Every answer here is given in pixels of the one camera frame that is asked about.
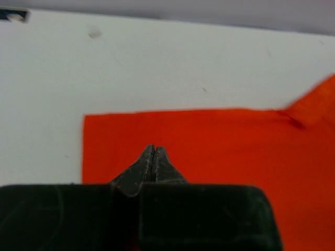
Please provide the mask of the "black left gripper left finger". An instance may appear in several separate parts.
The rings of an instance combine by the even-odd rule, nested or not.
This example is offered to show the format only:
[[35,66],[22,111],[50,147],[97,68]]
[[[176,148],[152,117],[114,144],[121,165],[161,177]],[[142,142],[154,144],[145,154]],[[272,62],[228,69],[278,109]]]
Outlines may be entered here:
[[109,184],[127,197],[136,196],[141,185],[151,181],[153,157],[154,145],[148,145],[138,159]]

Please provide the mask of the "orange t-shirt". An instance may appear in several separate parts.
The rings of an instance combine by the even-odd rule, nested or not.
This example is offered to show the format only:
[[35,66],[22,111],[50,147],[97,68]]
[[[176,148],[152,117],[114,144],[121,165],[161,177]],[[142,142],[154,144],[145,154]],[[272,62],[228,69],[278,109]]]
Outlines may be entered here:
[[112,180],[149,144],[191,182],[263,189],[285,250],[334,250],[333,76],[282,110],[88,115],[82,182]]

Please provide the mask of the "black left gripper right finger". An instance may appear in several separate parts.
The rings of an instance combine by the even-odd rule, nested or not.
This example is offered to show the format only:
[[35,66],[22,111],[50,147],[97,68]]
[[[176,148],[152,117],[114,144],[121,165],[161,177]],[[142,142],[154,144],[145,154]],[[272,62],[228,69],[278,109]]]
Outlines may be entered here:
[[152,163],[152,181],[168,184],[187,184],[185,177],[171,163],[165,147],[155,149]]

